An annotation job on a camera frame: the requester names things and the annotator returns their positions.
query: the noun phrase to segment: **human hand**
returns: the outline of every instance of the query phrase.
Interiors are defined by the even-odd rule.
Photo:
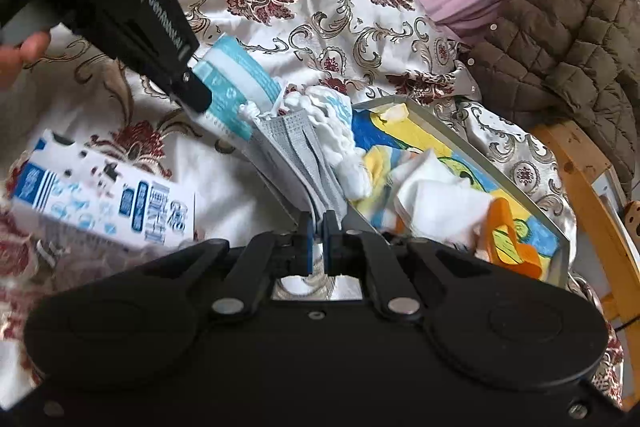
[[[9,89],[23,65],[42,57],[50,42],[49,33],[38,32],[26,39],[19,48],[0,46],[0,90]]]

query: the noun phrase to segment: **blue and white packaging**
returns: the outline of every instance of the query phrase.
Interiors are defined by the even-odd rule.
[[[284,86],[271,78],[235,38],[222,35],[193,67],[193,73],[209,87],[211,105],[203,114],[185,110],[191,120],[234,147],[244,149],[252,135],[251,126],[238,115],[241,105],[251,101],[261,114],[277,115]]]
[[[71,250],[176,250],[193,240],[192,190],[46,130],[12,198],[21,230]]]

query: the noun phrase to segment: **white cloth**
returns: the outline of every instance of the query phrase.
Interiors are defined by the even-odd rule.
[[[474,230],[486,218],[490,194],[450,172],[433,149],[393,169],[389,181],[396,213],[414,237],[475,250]]]
[[[362,200],[371,195],[371,175],[356,147],[351,130],[351,99],[324,86],[310,86],[304,94],[292,91],[283,101],[286,109],[304,109],[316,131],[322,154],[331,165],[348,200]]]

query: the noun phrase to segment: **orange object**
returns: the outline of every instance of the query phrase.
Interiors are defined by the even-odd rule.
[[[538,251],[531,245],[518,243],[509,201],[504,198],[492,201],[482,238],[484,249],[488,252],[492,264],[532,279],[539,279],[542,275]]]

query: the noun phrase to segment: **gray face mask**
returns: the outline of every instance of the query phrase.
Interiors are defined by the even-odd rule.
[[[315,225],[327,210],[334,210],[341,222],[347,203],[306,112],[254,120],[252,127],[243,152],[268,185],[295,210],[311,212]]]

